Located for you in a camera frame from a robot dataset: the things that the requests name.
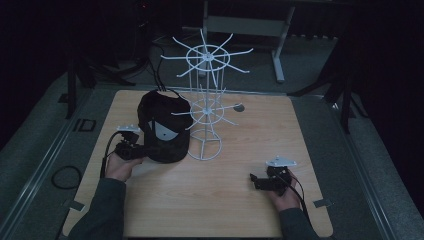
wooden table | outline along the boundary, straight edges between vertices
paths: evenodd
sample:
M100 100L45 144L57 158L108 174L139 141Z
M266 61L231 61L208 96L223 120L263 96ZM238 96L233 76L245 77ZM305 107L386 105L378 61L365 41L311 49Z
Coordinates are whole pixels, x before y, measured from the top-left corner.
M75 197L86 207L82 212L70 210L63 226L65 235L89 208L109 138L117 126L138 123L136 109L145 93L117 92ZM322 195L291 100L270 95L223 96L223 105L235 103L243 103L245 111L225 112L225 117L236 126L225 121L215 125L223 142L222 152L216 158L200 161L187 155L172 164L148 159L134 169L127 181L125 236L281 236L277 212L249 178L250 173L266 177L265 161L276 155L298 163L290 169L305 190L312 225L318 235L332 235L327 209L313 204Z

person's left hand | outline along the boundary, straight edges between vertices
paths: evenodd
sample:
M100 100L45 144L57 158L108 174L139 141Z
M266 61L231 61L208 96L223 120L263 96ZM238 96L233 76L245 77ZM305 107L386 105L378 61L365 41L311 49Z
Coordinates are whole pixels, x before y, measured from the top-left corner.
M113 178L122 182L126 182L131 177L131 172L134 166L141 164L144 158L133 160L123 160L116 153L109 156L109 161L106 167L106 178Z

sleeve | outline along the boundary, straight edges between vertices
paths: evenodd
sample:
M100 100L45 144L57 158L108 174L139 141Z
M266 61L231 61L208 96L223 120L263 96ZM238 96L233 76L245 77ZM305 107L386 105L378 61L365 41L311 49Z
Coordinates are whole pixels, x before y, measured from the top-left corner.
M121 240L124 233L126 185L111 178L101 178L90 210L77 222L68 239Z
M280 227L285 240L320 239L309 224L300 208L290 208L279 212Z

hand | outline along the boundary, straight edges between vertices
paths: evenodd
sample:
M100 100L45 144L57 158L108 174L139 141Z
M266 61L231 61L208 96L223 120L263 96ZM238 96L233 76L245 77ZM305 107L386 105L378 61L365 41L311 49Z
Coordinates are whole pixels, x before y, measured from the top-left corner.
M116 153L109 156L109 161L106 167L106 178L114 178L116 180L126 182L131 177L131 172L134 166L141 164L143 158L125 161Z
M297 178L289 170L290 175L292 176L292 181L290 185L294 188L296 186ZM278 212L289 208L300 208L300 199L291 188L287 188L283 196L278 196L274 191L267 191L268 197L271 199L274 206L277 208Z

white wire spinner rack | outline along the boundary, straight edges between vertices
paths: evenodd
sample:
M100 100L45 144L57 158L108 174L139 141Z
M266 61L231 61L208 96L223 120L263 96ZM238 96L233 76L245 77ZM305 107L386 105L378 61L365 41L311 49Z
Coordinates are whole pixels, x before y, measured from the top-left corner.
M190 103L190 112L178 114L190 114L193 118L193 124L187 130L196 125L201 126L191 131L191 138L195 143L190 146L188 154L198 160L211 160L222 150L222 139L214 125L220 121L237 125L224 117L225 110L233 108L236 111L242 111L244 109L242 103L230 106L224 106L222 103L222 96L225 93L225 68L230 67L241 73L249 73L249 71L231 65L230 60L231 56L250 53L253 48L248 51L228 53L223 47L230 41L233 34L220 46L207 44L202 31L200 34L203 44L195 47L189 47L173 38L176 43L188 49L185 56L166 57L162 55L161 57L168 60L186 60L188 64L188 70L178 74L177 77L188 76L189 89L193 99L184 97Z

